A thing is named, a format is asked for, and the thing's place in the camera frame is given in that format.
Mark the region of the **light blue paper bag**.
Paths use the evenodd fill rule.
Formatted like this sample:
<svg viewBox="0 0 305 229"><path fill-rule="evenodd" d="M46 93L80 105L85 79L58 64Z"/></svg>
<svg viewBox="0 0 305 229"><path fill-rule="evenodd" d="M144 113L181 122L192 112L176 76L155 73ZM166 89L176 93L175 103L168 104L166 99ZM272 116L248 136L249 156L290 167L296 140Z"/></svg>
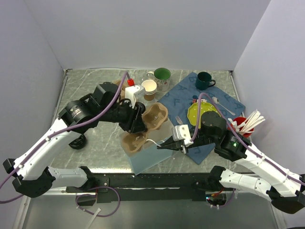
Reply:
<svg viewBox="0 0 305 229"><path fill-rule="evenodd" d="M172 150L157 149L172 136L172 128L173 124L167 119L158 129L135 134L124 132L120 135L121 146L135 175L172 156Z"/></svg>

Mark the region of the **brown pulp cup carrier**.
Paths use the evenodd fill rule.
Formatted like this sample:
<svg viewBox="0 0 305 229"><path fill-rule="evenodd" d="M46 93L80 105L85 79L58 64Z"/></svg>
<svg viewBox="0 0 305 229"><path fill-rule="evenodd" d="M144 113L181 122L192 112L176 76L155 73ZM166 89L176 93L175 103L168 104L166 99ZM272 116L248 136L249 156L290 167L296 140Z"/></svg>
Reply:
<svg viewBox="0 0 305 229"><path fill-rule="evenodd" d="M141 151L148 140L149 133L160 130L163 123L168 121L168 109L162 103L153 103L143 113L142 120L147 130L124 134L121 139L121 146L126 153L135 154Z"/></svg>

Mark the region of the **stack of brown paper cups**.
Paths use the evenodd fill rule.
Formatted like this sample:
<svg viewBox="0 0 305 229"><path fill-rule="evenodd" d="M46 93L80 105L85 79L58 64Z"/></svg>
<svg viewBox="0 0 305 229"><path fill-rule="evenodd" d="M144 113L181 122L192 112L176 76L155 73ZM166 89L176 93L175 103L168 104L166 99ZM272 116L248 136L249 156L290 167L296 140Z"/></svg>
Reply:
<svg viewBox="0 0 305 229"><path fill-rule="evenodd" d="M141 86L145 89L144 99L146 101L152 101L155 98L157 91L157 83L154 80L145 80L142 82Z"/></svg>

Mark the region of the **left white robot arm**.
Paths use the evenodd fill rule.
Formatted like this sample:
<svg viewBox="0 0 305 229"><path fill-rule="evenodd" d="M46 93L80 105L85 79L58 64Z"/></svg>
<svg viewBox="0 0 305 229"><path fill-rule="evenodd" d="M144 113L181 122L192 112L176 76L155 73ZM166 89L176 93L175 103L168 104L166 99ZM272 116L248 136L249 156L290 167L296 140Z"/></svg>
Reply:
<svg viewBox="0 0 305 229"><path fill-rule="evenodd" d="M84 133L99 122L118 123L128 133L146 131L142 120L145 106L136 101L144 87L134 85L125 88L125 98L120 98L122 84L104 82L91 94L69 102L43 137L17 159L7 159L3 166L14 176L15 190L36 198L51 188L76 187L84 192L96 185L94 174L85 166L74 169L58 169L50 166L53 159Z"/></svg>

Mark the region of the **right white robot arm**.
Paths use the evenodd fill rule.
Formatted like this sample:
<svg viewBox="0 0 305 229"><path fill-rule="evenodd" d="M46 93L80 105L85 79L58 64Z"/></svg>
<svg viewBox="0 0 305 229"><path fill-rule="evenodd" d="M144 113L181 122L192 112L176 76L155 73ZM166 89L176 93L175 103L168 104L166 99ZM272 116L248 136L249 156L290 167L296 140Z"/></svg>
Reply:
<svg viewBox="0 0 305 229"><path fill-rule="evenodd" d="M255 177L238 174L221 166L214 166L208 177L195 182L204 191L220 191L233 188L252 193L270 201L278 210L295 214L305 206L305 176L290 172L262 153L247 138L227 127L226 120L217 112L201 115L201 127L189 129L177 125L172 136L157 149L182 151L214 143L214 152L220 157L241 165Z"/></svg>

